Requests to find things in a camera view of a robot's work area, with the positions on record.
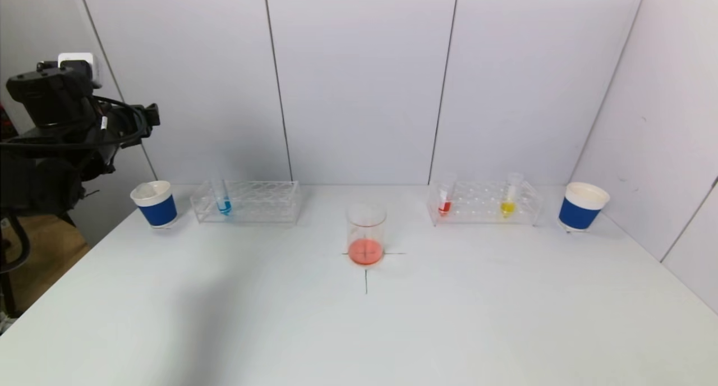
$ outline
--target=white cup rim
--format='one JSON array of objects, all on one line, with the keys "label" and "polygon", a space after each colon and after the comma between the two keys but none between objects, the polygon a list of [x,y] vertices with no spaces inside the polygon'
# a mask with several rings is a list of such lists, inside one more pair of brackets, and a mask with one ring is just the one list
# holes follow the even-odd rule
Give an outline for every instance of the white cup rim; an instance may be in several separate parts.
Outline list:
[{"label": "white cup rim", "polygon": [[137,204],[138,206],[151,206],[157,202],[158,200],[165,200],[168,199],[169,196],[167,196],[167,193],[169,192],[169,189],[171,185],[169,184],[169,181],[164,180],[158,180],[158,181],[150,181],[147,182],[147,184],[150,184],[153,188],[156,194],[151,197],[138,197],[136,196],[137,188],[133,189],[130,192],[130,198]]},{"label": "white cup rim", "polygon": [[[601,187],[598,186],[594,186],[593,184],[589,184],[588,182],[569,182],[569,184],[566,186],[566,191],[572,192],[574,196],[580,197],[580,199],[585,199],[589,202],[597,204],[608,204],[608,201],[611,199],[611,196],[604,189],[601,189]],[[598,196],[599,199],[587,199],[587,197],[585,197],[582,192],[590,192],[591,194]]]}]

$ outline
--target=yellow liquid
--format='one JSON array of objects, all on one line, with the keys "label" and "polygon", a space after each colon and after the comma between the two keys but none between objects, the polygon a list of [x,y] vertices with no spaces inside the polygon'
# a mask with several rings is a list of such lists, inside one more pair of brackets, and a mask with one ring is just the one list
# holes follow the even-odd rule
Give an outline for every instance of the yellow liquid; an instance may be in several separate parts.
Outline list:
[{"label": "yellow liquid", "polygon": [[513,215],[513,210],[516,209],[516,203],[505,200],[501,203],[501,214],[504,218],[508,218]]}]

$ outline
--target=test tube with red liquid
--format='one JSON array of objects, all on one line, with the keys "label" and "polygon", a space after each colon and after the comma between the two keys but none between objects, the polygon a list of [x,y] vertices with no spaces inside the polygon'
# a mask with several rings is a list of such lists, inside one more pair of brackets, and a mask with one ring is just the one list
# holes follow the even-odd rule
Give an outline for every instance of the test tube with red liquid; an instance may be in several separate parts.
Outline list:
[{"label": "test tube with red liquid", "polygon": [[456,179],[456,174],[447,174],[439,181],[439,215],[441,215],[441,217],[446,217],[451,210]]},{"label": "test tube with red liquid", "polygon": [[347,209],[348,251],[354,263],[370,265],[384,256],[386,210],[376,204],[354,204]]}]

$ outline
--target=test tube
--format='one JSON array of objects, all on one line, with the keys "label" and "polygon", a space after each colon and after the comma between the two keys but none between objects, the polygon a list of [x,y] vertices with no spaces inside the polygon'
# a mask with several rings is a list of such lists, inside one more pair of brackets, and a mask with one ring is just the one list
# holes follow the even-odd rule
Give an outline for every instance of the test tube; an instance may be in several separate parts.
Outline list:
[{"label": "test tube", "polygon": [[516,200],[521,195],[521,184],[523,182],[523,174],[511,173],[506,181],[506,193],[501,200],[501,215],[507,219],[513,215],[516,210]]},{"label": "test tube", "polygon": [[347,209],[348,252],[354,263],[374,264],[384,256],[386,210],[376,204],[354,204]]},{"label": "test tube", "polygon": [[225,181],[223,179],[213,178],[212,192],[215,194],[217,209],[220,210],[221,214],[229,215],[232,212],[232,203],[229,200],[229,194],[227,194]]},{"label": "test tube", "polygon": [[439,181],[439,215],[446,217],[451,210],[451,202],[454,197],[454,187],[456,187],[456,174],[446,174]]}]

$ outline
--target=test tube rack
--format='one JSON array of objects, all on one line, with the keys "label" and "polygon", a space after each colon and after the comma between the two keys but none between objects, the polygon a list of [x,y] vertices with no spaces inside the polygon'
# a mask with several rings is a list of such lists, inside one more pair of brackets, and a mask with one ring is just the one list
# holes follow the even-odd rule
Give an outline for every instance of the test tube rack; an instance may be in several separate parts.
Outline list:
[{"label": "test tube rack", "polygon": [[520,194],[515,200],[516,209],[510,217],[501,213],[501,201],[507,190],[505,181],[457,181],[450,197],[451,207],[446,213],[439,212],[441,196],[439,182],[429,186],[426,203],[434,225],[451,223],[507,223],[535,225],[541,212],[543,199],[528,182],[521,182]]},{"label": "test tube rack", "polygon": [[190,197],[198,222],[249,224],[297,223],[302,204],[297,181],[225,181],[232,210],[217,207],[212,185],[205,181]]}]

